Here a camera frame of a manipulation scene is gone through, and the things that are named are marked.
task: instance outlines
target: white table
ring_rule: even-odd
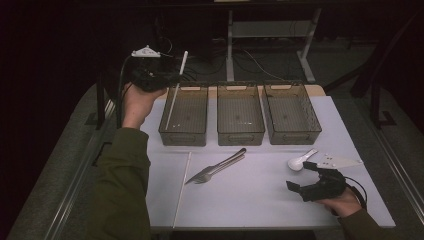
[[[205,184],[183,183],[206,166],[216,164],[241,146],[218,146],[216,99],[209,100],[205,147],[163,146],[158,132],[165,105],[156,101],[142,130],[150,135],[152,162],[147,205],[154,229],[317,229],[338,226],[322,205],[303,202],[286,187],[286,180],[310,185],[319,180],[310,170],[294,172],[287,161],[316,148],[310,161],[324,154],[360,159],[330,97],[311,97],[322,127],[314,145],[270,145],[267,132],[261,146],[248,146],[245,159],[225,169]],[[380,226],[395,223],[364,165],[344,168],[343,175],[359,181],[367,190],[369,213]]]

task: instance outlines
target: dark background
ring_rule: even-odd
[[[181,17],[166,13],[161,15],[159,25],[155,25],[155,14],[137,10],[90,11],[64,0],[51,3],[8,0],[0,3],[0,9],[0,239],[4,239],[76,104],[96,83],[99,73],[108,94],[116,96],[124,59],[132,50],[146,45],[154,49],[166,47],[160,39],[162,35],[172,38],[176,51],[192,48],[191,52],[208,58],[209,40],[226,34],[227,15],[201,12]],[[385,31],[381,26],[390,25],[397,14],[328,8],[323,11],[317,38],[380,37]],[[376,27],[378,22],[386,25]],[[392,90],[396,84],[402,85],[397,99],[424,132],[424,104],[422,98],[414,97],[417,89],[420,93],[424,89],[420,61],[424,53],[423,29],[419,23],[413,25],[408,38],[402,40],[405,46],[396,48],[394,60],[383,71],[390,76],[385,74],[382,78],[390,80],[386,81]],[[210,26],[209,30],[205,31],[204,26]],[[408,61],[399,63],[396,59]]]

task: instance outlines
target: olive green jacket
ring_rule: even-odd
[[[98,161],[86,239],[150,240],[146,192],[150,161],[148,135],[136,129],[117,130],[112,147]],[[339,220],[347,239],[398,239],[361,210]]]

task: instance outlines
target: gray floor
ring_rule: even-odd
[[[253,43],[236,42],[237,48],[234,52],[236,80],[272,79],[257,67],[245,52],[247,51],[268,73],[288,80],[304,81],[302,69],[295,55],[295,51],[302,47],[302,43],[286,40],[272,43],[269,41],[271,40]],[[316,77],[316,84],[325,86],[355,69],[373,50],[373,46],[354,46],[350,50],[346,46],[345,40],[313,43],[308,60]],[[189,58],[187,69],[198,80],[223,81],[226,79],[225,64],[223,65],[225,57],[220,53],[225,53],[225,49],[217,48],[217,57],[212,62]],[[424,161],[422,161],[424,136],[415,128],[391,95],[384,91],[381,109],[388,111],[397,125],[384,126],[381,131],[376,130],[368,118],[369,97],[353,99],[349,94],[353,83],[353,80],[349,81],[328,92],[327,95],[332,96],[361,158],[395,220],[397,226],[390,231],[402,236],[402,239],[424,239],[423,224],[388,164],[390,157],[387,150],[382,147],[379,134],[382,134],[390,144],[393,153],[420,193],[424,193]],[[9,239],[83,238],[88,201],[97,170],[90,166],[91,162],[86,163],[82,160],[93,159],[95,156],[89,155],[87,148],[99,149],[102,142],[111,141],[115,129],[114,115],[111,116],[108,125],[104,126],[104,135],[96,131],[95,126],[86,125],[90,114],[96,111],[95,107],[95,88],[92,87],[76,106]],[[84,177],[75,178],[75,174],[81,172],[84,173]],[[80,183],[75,192],[67,191],[72,183]],[[70,197],[68,199],[71,201],[63,201],[65,196]],[[65,213],[63,221],[55,218],[58,210],[60,213]],[[280,232],[255,234],[257,233],[234,233],[228,239],[283,239]],[[340,229],[319,230],[315,231],[315,235],[318,240],[343,239]]]

